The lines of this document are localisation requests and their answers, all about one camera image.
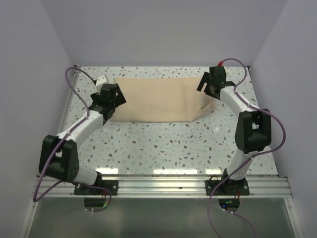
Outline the beige cloth wrap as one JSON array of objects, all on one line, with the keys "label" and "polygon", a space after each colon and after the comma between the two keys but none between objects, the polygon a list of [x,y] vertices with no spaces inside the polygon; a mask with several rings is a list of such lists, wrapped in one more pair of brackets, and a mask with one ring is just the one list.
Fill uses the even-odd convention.
[{"label": "beige cloth wrap", "polygon": [[117,78],[126,103],[119,106],[113,121],[191,122],[216,108],[215,99],[197,91],[200,77]]}]

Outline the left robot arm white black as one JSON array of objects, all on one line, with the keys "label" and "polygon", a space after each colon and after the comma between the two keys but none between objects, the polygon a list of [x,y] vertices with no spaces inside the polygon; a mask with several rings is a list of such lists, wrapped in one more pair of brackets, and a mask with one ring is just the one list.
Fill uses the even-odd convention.
[{"label": "left robot arm white black", "polygon": [[103,182],[98,179],[99,172],[80,166],[78,149],[126,100],[117,83],[103,84],[91,98],[86,115],[60,134],[44,138],[39,173],[41,179],[48,176],[61,182],[85,184],[86,190],[96,195],[102,191]]}]

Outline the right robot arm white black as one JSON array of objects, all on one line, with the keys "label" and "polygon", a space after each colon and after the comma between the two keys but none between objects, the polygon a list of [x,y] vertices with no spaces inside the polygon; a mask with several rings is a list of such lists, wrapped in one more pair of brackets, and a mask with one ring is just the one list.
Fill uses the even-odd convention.
[{"label": "right robot arm white black", "polygon": [[205,72],[197,88],[206,95],[226,104],[237,116],[235,144],[237,150],[220,180],[205,181],[207,195],[249,195],[247,171],[252,155],[271,144],[270,116],[257,111],[245,97],[235,92],[235,83],[226,79],[223,66],[212,66]]}]

